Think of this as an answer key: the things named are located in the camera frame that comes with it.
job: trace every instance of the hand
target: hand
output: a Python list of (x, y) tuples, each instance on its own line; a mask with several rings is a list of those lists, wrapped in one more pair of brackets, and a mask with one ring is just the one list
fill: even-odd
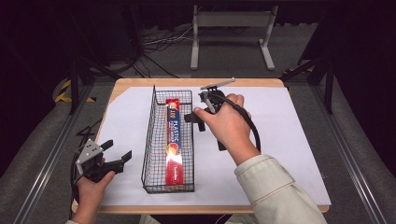
[[(243, 95), (232, 93), (227, 96), (227, 99), (244, 106)], [(231, 105), (224, 103), (215, 115), (199, 107), (194, 108), (194, 113), (209, 126), (210, 131), (228, 149), (237, 165), (253, 156), (260, 155), (259, 150), (249, 139), (248, 124)]]
[(105, 190), (116, 173), (108, 172), (103, 179), (94, 183), (83, 176), (78, 181), (79, 204), (72, 220), (77, 223), (95, 223), (96, 213), (105, 195)]

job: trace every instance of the wire mesh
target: wire mesh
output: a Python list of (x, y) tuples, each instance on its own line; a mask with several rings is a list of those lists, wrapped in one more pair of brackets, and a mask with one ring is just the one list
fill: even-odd
[[(184, 183), (166, 185), (166, 99), (179, 100), (181, 156)], [(184, 122), (184, 115), (192, 112), (191, 91), (155, 91), (153, 88), (148, 122), (146, 152), (142, 169), (143, 188), (147, 193), (194, 191), (194, 154), (192, 124)]]

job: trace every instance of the person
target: person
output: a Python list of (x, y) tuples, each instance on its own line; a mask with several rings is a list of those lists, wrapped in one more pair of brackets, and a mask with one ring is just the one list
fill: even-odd
[[(232, 93), (227, 98), (242, 107), (244, 105), (243, 95)], [(228, 223), (326, 223), (317, 205), (289, 172), (275, 158), (261, 154), (255, 148), (249, 139), (250, 128), (231, 105), (224, 103), (215, 115), (199, 107), (194, 108), (194, 113), (227, 148), (236, 164), (236, 178), (253, 207), (254, 216), (235, 215)], [(98, 184), (85, 178), (78, 181), (80, 204), (72, 221), (94, 222), (106, 186), (113, 176), (109, 173)]]

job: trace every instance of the white metal stand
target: white metal stand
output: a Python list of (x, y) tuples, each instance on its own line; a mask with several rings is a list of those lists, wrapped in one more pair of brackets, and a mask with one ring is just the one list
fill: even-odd
[(268, 50), (268, 41), (274, 26), (277, 7), (272, 11), (258, 12), (236, 12), (236, 11), (198, 11), (194, 6), (193, 31), (194, 39), (191, 53), (191, 70), (198, 69), (199, 39), (198, 27), (219, 27), (219, 26), (238, 26), (238, 27), (265, 27), (264, 39), (259, 39), (262, 55), (268, 70), (274, 70), (275, 66), (272, 61), (270, 51)]

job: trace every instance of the white paper sheet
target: white paper sheet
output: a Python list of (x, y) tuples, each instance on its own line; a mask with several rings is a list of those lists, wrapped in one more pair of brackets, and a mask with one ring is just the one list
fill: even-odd
[[(157, 91), (191, 90), (193, 107), (205, 107), (199, 87), (156, 87)], [(262, 153), (277, 158), (317, 205), (330, 205), (317, 164), (308, 145), (286, 88), (221, 87), (225, 93), (245, 96), (262, 141)], [(233, 170), (235, 164), (227, 151), (219, 151), (217, 140), (208, 128), (203, 133), (194, 124), (195, 192), (147, 194), (141, 173), (149, 123), (152, 87), (132, 87), (107, 108), (99, 145), (113, 139), (105, 152), (107, 161), (119, 160), (132, 150), (124, 172), (116, 175), (106, 190), (102, 205), (249, 205)]]

